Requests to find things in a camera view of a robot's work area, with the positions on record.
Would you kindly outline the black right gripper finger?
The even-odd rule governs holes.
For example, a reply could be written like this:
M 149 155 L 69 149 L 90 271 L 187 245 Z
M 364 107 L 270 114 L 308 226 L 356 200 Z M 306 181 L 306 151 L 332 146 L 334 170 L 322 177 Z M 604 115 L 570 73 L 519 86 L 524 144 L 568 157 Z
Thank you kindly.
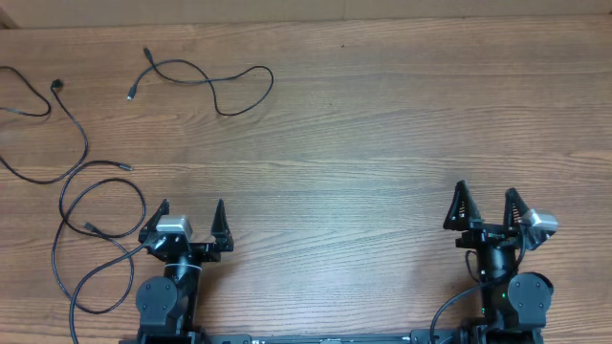
M 467 231 L 479 228 L 483 219 L 471 196 L 467 182 L 462 180 L 455 185 L 454 194 L 443 229 Z
M 522 217 L 529 211 L 529 207 L 522 200 L 515 188 L 509 188 L 505 192 L 505 210 L 503 225 L 514 227 L 522 222 Z

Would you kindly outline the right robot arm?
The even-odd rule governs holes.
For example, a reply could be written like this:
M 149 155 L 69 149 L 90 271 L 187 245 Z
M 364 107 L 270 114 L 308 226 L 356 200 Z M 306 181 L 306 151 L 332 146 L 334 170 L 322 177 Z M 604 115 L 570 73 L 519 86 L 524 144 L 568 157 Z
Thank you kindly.
M 526 253 L 539 248 L 557 233 L 554 214 L 530 208 L 518 191 L 505 192 L 503 223 L 485 222 L 470 194 L 460 181 L 443 228 L 458 231 L 455 245 L 473 254 L 477 271 L 470 276 L 476 285 L 451 297 L 435 313 L 429 325 L 433 343 L 541 343 L 546 326 L 546 312 L 552 303 L 554 285 L 543 274 L 519 271 Z M 464 320 L 448 334 L 436 333 L 443 313 L 460 299 L 478 292 L 481 295 L 480 317 Z

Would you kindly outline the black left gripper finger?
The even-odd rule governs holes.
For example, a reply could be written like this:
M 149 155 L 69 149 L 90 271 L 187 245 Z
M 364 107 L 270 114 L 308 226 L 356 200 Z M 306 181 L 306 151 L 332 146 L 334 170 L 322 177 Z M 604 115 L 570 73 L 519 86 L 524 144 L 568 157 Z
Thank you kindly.
M 157 208 L 155 213 L 151 216 L 151 218 L 146 222 L 146 224 L 141 229 L 141 234 L 148 234 L 149 232 L 156 231 L 156 226 L 158 222 L 164 215 L 169 214 L 169 200 L 164 199 L 160 206 Z
M 210 234 L 215 238 L 215 245 L 218 247 L 232 247 L 233 237 L 227 221 L 225 204 L 222 199 L 218 200 L 215 215 L 211 225 Z

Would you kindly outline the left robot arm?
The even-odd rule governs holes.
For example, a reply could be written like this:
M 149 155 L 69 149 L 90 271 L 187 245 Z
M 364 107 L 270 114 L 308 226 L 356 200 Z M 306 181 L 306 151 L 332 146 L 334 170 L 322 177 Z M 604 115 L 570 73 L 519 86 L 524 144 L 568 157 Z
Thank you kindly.
M 137 291 L 140 312 L 138 343 L 209 343 L 206 332 L 194 325 L 202 264 L 217 263 L 233 251 L 233 238 L 225 204 L 219 200 L 210 235 L 211 243 L 191 240 L 193 229 L 186 215 L 172 215 L 169 201 L 140 230 L 146 252 L 164 262 L 164 274 L 145 280 Z

